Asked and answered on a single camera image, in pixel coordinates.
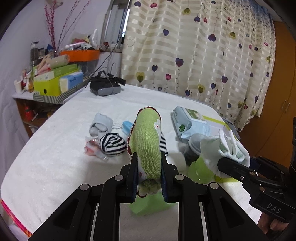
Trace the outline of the right hand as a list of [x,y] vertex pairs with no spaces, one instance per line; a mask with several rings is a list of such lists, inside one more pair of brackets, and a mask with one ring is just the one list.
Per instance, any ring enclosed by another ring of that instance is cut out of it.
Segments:
[[269,215],[265,213],[262,213],[257,225],[263,231],[264,234],[267,234],[269,230],[275,232],[282,232],[288,226],[288,223],[283,223],[279,220],[271,218]]

